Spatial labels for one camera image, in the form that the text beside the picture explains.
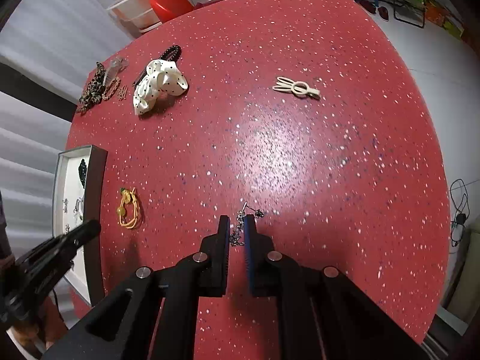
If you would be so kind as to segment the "person left hand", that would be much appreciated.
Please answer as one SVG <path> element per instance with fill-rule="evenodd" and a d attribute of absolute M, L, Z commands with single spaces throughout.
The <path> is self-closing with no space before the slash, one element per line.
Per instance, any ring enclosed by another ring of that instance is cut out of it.
<path fill-rule="evenodd" d="M 51 297 L 47 297 L 33 321 L 16 322 L 10 331 L 16 343 L 28 355 L 40 359 L 42 352 L 38 345 L 42 344 L 48 350 L 67 334 L 68 328 L 56 304 Z"/>

